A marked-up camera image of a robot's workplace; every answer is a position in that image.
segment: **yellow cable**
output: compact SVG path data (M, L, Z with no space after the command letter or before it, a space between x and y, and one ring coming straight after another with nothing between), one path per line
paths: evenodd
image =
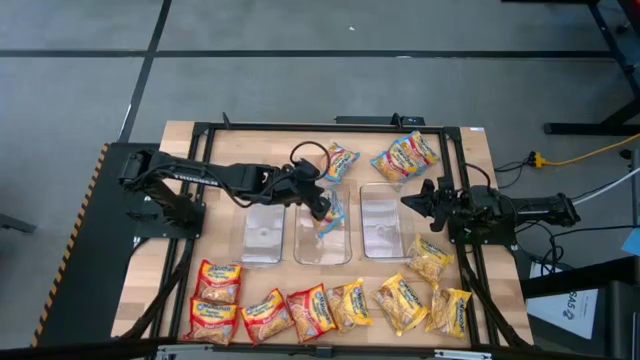
M593 156L593 155L596 155L596 154L600 154L600 153L605 152L607 150L611 150L611 149L613 149L615 147L618 147L620 145L624 145L624 144L626 144L626 143L628 143L630 141L633 141L633 140L635 140L635 139L637 139L639 137L640 137L640 134L636 134L636 135L634 135L634 136L632 136L632 137L630 137L628 139L620 141L619 143L616 143L616 144L613 144L613 145L609 145L609 146L605 146L602 149L598 149L598 150L592 151L592 152L590 152L588 154L584 154L582 156L578 156L577 158L573 158L573 159L562 161L562 162L547 161L545 158L540 156L539 153L536 153L535 167L536 168L541 168L544 165L563 166L563 165L571 164L571 163L574 163L576 161L584 160L584 159L586 159L586 158L588 158L590 156Z

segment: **ramen noodle package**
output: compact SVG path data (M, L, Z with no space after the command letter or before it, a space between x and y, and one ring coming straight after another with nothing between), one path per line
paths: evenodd
M465 313L470 292L456 289L438 289L431 300L431 313L427 316L425 331L441 333L464 339Z
M338 331L345 333L356 325L371 325L373 319L367 309L362 278L356 282L327 290L327 300Z
M425 165L412 159L398 141L394 141L388 151L371 159L375 167L387 180L404 183L424 172Z
M422 134L418 131L414 131L411 134L396 140L400 147L409 155L414 161L421 163L424 168L438 162L438 155L427 144L427 140L424 139Z
M300 343L316 339L336 328L322 284L287 295L287 304L296 323Z
M331 163L325 178L339 183L351 165L358 160L360 153L346 150L336 143L332 143L327 150L329 151Z
M400 273L385 281L374 299L398 336L416 327L429 313Z
M293 318L278 289L271 290L261 303L240 308L240 313L254 345L293 326Z
M229 345L236 332L237 310L236 305L211 305L191 298L191 331L184 339Z
M313 227L316 229L316 235L322 239L329 231L342 223L344 219L344 209L338 193L334 189L327 189L321 196L329 199L331 202L329 212L327 212L327 215L322 221L317 221L313 218L311 220Z
M411 260L408 265L420 274L433 288L438 287L440 277L444 269L449 265L454 256L438 249L416 234L414 243L409 249Z
M240 292L240 265L214 265L202 260L195 297L214 305L235 304Z

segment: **blue object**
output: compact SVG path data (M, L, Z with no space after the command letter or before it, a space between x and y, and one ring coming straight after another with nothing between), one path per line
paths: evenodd
M622 250L640 256L640 229L633 229L633 231L631 231L627 241L622 245Z

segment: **white sign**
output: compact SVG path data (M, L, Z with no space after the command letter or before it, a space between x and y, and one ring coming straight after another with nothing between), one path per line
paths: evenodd
M540 276L541 266L532 264L531 278ZM597 299L597 289L528 299L527 313L590 340Z

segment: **wooden tabletop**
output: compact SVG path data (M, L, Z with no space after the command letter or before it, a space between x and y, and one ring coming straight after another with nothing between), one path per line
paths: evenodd
M174 156L187 157L193 125L193 122L169 121L164 131L160 150ZM461 133L467 162L485 169L490 174L492 183L496 184L484 129L461 128ZM211 162L218 165L244 162L282 166L289 162L291 149L304 140L315 140L326 145L335 141L347 149L360 152L360 159L355 162L343 180L343 184L349 188L351 200L349 216L347 217L347 221L350 221L351 230L351 249L353 253L351 260L344 265L335 266L313 266L298 263L293 254L294 228L296 226L295 208L290 207L286 210L285 216L282 261L269 267L245 269L239 297L241 306L258 303L274 288L279 288L283 295L286 296L288 293L305 290L319 283L324 283L325 288L331 288L351 283L358 277L364 278L365 293L372 294L386 279L400 272L416 291L420 300L430 307L431 286L423 281L419 275L401 263L368 260L363 254L358 190L367 183L384 181L382 176L370 165L369 159L386 150L391 142L398 137L400 137L398 134L340 132L216 131ZM437 136L425 135L425 137L433 150L440 154ZM203 149L204 141L201 140L196 159L202 158ZM456 159L453 158L455 150L451 141L449 141L449 153L452 154L452 164L456 164ZM312 146L300 148L297 154L308 159L319 159L321 156L320 150ZM452 167L456 188L458 188L461 185L457 167ZM430 167L422 176L412 179L405 186L409 188L409 193L418 193L424 178L430 178L435 182L436 178L442 175L442 165L438 164ZM471 184L484 184L486 181L481 174L475 171L469 172L469 178ZM180 183L172 180L167 182L174 191L179 191ZM203 199L207 204L205 224L202 236L195 243L184 301L185 306L182 309L179 338L182 338L182 335L189 331L189 298L193 295L195 289L200 262L203 259L208 259L216 264L235 262L239 259L240 249L242 248L243 240L241 234L244 229L243 219L247 210L233 204L220 189L207 187ZM455 254L453 245L447 240L446 230L440 233L432 233L429 230L430 221L420 217L417 213L414 213L413 216L414 231L420 232L428 241L443 250ZM167 245L167 239L151 239L138 249L131 258L112 335L120 335L128 330L155 297L160 283ZM182 246L183 241L179 244L177 256L181 254ZM483 250L493 301L518 334L526 341L533 343L513 257L502 246L487 245L483 246ZM469 255L468 257L473 265L472 256ZM457 262L452 263L445 270L441 286L445 288L461 287ZM434 332L425 332L424 321L414 330L398 337L385 321L382 311L370 296L367 297L367 305L374 318L373 326L357 327L346 335L341 335L336 331L329 332L311 343L365 346L469 346L468 340L458 340ZM475 306L480 339L483 343L487 343L482 306L479 301L475 301ZM173 298L170 298L165 307L161 335L168 333L172 309ZM233 342L250 343L241 321ZM288 329L270 338L267 343L295 344L297 343L295 329Z

